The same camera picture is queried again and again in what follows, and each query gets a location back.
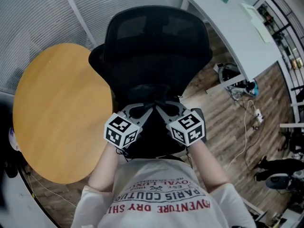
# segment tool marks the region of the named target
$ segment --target white t-shirt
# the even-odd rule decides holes
[[[136,159],[120,166],[113,192],[84,187],[72,228],[255,228],[232,184],[208,194],[181,161]]]

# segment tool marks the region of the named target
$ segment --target wooden tabletop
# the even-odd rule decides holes
[[[106,145],[111,91],[89,65],[89,54],[76,44],[52,46],[29,64],[16,90],[13,122],[21,152],[53,182],[87,176]]]

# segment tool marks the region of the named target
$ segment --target office chair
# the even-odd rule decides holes
[[[112,89],[118,111],[144,103],[132,113],[139,117],[156,102],[174,115],[177,109],[165,101],[179,102],[188,83],[211,59],[207,30],[199,18],[176,8],[144,6],[112,18],[104,44],[91,52],[89,63]],[[171,139],[157,111],[143,129],[127,149],[129,158],[154,158],[185,148]]]

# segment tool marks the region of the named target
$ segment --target person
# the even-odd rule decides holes
[[[245,227],[255,223],[202,140],[189,147],[206,187],[175,159],[133,159],[118,166],[108,143],[85,186],[72,228]]]
[[[304,170],[304,163],[296,159],[285,159],[268,161],[264,155],[255,168],[265,169],[266,171],[257,172],[255,174],[256,181],[265,181],[274,174],[284,173],[293,175],[296,171]]]

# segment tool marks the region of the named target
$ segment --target electrical outlet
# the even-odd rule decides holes
[[[262,122],[263,122],[263,120],[264,120],[264,117],[262,116],[262,113],[261,113],[260,109],[256,109],[255,115],[256,115],[256,117],[257,117],[257,118],[256,118],[257,121],[258,121],[260,124],[262,124]]]

